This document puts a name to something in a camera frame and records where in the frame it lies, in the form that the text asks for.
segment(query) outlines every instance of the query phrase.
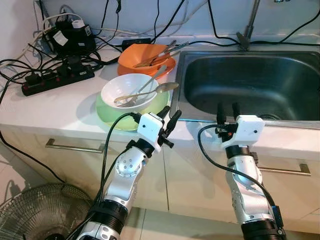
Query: green plate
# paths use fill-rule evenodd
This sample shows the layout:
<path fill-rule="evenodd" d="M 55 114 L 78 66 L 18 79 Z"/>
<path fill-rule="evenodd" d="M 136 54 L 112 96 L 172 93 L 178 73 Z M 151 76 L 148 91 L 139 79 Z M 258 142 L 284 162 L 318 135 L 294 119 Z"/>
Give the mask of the green plate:
<path fill-rule="evenodd" d="M 170 94 L 169 92 L 158 93 L 156 97 L 152 100 L 151 104 L 140 113 L 155 113 L 160 112 L 169 102 Z M 115 120 L 120 117 L 123 113 L 118 112 L 114 108 L 105 104 L 99 93 L 96 97 L 95 109 L 98 117 L 102 122 L 104 122 L 109 127 L 115 122 Z M 115 126 L 115 129 L 124 130 L 124 131 L 134 131 L 137 130 L 138 124 L 133 120 L 131 116 L 123 118 Z"/>

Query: sink basin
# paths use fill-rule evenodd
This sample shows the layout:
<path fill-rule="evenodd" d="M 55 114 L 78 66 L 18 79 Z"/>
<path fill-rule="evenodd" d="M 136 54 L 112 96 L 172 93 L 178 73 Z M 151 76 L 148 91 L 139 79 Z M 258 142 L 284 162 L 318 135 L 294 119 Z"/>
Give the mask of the sink basin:
<path fill-rule="evenodd" d="M 320 54 L 311 51 L 214 52 L 180 55 L 171 112 L 182 120 L 214 122 L 222 102 L 227 122 L 232 103 L 267 125 L 320 128 Z"/>

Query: faucet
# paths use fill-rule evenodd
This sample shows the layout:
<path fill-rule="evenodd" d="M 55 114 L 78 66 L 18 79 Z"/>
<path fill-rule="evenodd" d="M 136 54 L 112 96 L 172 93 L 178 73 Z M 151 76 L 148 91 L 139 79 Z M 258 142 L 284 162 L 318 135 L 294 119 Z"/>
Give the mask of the faucet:
<path fill-rule="evenodd" d="M 289 2 L 290 0 L 273 0 L 275 3 L 281 3 L 281 2 Z M 260 0 L 254 0 L 253 3 L 253 8 L 252 8 L 252 12 L 251 12 L 251 16 L 249 19 L 249 23 L 248 25 L 245 27 L 245 31 L 244 34 L 242 35 L 240 32 L 236 33 L 236 36 L 240 42 L 240 46 L 239 48 L 242 51 L 248 51 L 249 47 L 250 47 L 250 39 L 251 39 L 251 35 L 252 32 L 254 31 L 254 22 L 255 22 L 255 18 L 257 15 L 257 11 L 259 8 L 259 4 L 260 4 Z"/>

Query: orange bowl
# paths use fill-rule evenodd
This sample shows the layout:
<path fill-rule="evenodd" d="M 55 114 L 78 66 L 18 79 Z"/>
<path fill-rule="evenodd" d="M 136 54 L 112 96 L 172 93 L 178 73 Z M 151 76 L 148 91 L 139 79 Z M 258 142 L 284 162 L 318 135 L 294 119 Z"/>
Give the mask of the orange bowl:
<path fill-rule="evenodd" d="M 132 44 L 120 55 L 118 63 L 123 67 L 132 70 L 134 73 L 150 74 L 157 71 L 168 59 L 158 61 L 157 64 L 153 64 L 152 66 L 134 66 L 161 53 L 166 47 L 167 45 L 161 44 Z"/>

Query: white bowl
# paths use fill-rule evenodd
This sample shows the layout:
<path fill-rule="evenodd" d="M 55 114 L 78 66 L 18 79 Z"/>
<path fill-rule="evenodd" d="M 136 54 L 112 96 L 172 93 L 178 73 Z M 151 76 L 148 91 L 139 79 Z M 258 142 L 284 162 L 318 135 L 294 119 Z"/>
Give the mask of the white bowl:
<path fill-rule="evenodd" d="M 115 99 L 118 97 L 136 94 L 138 90 L 151 79 L 151 76 L 141 73 L 129 73 L 110 80 L 101 91 L 101 98 L 105 104 L 114 108 L 121 113 L 140 112 L 147 108 L 151 101 L 156 97 L 157 93 L 138 96 L 136 105 L 131 107 L 119 107 L 115 104 Z M 151 92 L 158 86 L 158 82 L 154 79 L 150 82 L 141 93 Z"/>

